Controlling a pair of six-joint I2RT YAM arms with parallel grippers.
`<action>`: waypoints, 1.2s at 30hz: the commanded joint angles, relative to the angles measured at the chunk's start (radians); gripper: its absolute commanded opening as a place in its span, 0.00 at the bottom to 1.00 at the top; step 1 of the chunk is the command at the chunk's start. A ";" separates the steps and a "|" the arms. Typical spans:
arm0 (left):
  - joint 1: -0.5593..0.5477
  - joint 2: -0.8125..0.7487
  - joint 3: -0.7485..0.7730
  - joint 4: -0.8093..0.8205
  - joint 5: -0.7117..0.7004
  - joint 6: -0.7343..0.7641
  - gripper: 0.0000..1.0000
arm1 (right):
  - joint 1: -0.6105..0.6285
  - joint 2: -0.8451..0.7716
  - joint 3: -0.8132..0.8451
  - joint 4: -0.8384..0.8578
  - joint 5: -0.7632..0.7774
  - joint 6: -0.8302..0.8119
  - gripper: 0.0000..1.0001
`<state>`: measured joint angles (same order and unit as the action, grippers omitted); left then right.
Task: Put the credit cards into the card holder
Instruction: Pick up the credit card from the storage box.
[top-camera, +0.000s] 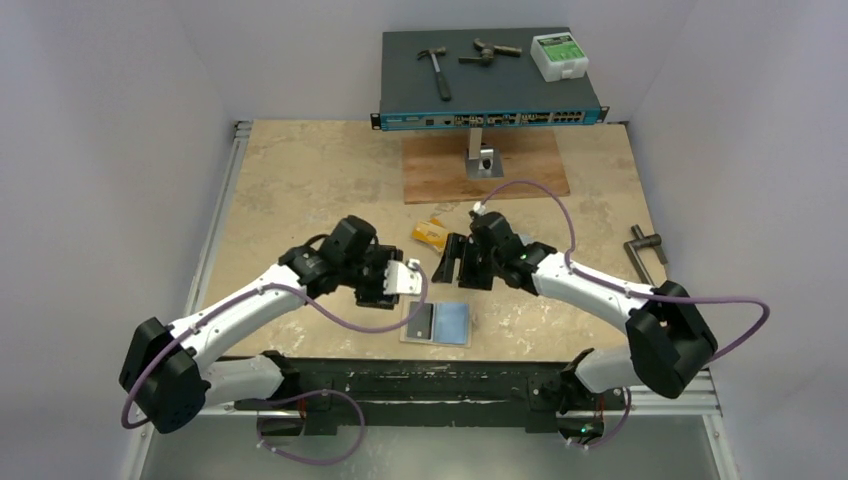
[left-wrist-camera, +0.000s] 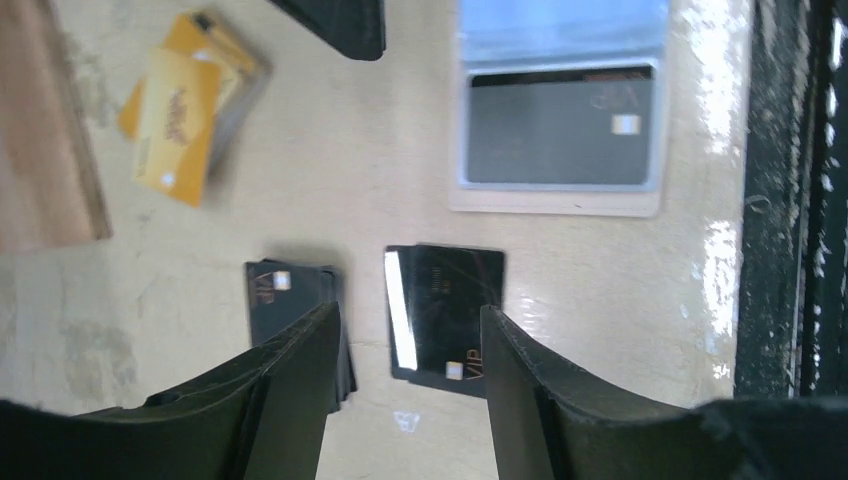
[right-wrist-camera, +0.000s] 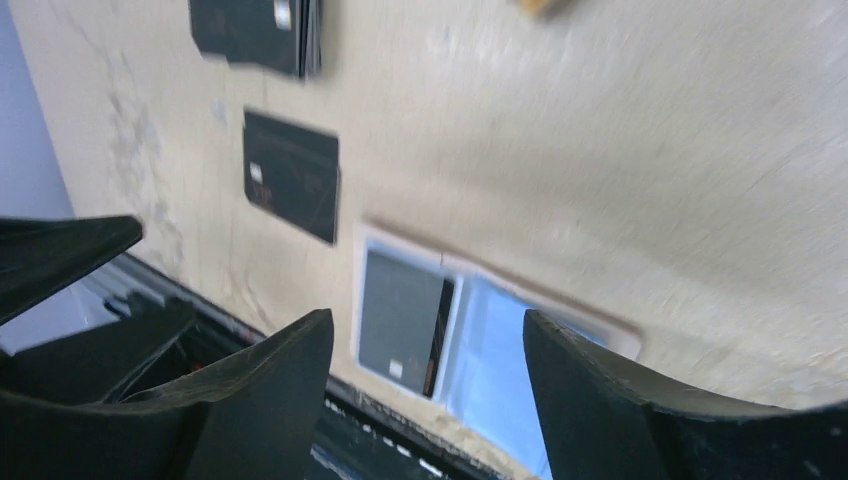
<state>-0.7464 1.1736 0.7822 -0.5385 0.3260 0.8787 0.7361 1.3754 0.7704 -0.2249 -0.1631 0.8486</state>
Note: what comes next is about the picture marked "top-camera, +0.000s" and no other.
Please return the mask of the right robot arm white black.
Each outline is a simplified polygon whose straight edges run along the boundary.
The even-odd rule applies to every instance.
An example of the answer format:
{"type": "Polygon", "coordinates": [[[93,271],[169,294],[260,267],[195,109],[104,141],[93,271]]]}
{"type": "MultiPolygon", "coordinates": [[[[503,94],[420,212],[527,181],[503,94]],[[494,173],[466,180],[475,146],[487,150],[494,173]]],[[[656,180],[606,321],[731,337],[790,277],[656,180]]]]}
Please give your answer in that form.
{"type": "Polygon", "coordinates": [[[554,247],[528,242],[498,212],[473,215],[467,235],[451,233],[434,283],[491,290],[495,279],[562,301],[622,332],[626,345],[586,349],[562,372],[561,392],[576,407],[617,387],[645,386],[678,398],[717,351],[717,340],[681,285],[659,288],[593,270],[554,247]]]}

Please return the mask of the single black VIP card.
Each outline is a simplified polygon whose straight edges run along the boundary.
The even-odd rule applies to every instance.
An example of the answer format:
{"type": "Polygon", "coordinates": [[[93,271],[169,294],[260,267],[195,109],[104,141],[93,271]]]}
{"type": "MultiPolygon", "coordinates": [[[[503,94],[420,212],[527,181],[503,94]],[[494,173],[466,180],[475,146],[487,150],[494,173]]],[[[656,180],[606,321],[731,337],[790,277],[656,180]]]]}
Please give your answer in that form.
{"type": "Polygon", "coordinates": [[[409,312],[413,313],[413,316],[406,325],[403,339],[405,341],[432,341],[434,305],[429,302],[413,301],[410,303],[409,312]]]}

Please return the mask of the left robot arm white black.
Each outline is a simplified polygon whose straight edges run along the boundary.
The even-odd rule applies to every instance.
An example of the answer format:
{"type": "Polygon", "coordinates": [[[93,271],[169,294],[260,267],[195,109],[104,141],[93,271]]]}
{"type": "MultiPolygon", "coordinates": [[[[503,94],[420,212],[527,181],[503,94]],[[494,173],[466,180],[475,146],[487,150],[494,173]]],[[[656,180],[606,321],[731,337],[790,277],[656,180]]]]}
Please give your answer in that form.
{"type": "Polygon", "coordinates": [[[345,287],[360,307],[393,309],[403,296],[428,293],[419,261],[380,242],[367,221],[348,215],[330,233],[287,250],[255,280],[212,306],[163,323],[155,317],[133,333],[119,384],[126,392],[124,428],[152,424],[171,433],[204,408],[257,401],[275,409],[298,402],[307,383],[284,355],[263,352],[241,360],[224,354],[261,327],[310,306],[354,331],[385,333],[405,325],[366,327],[332,313],[318,298],[345,287]]]}

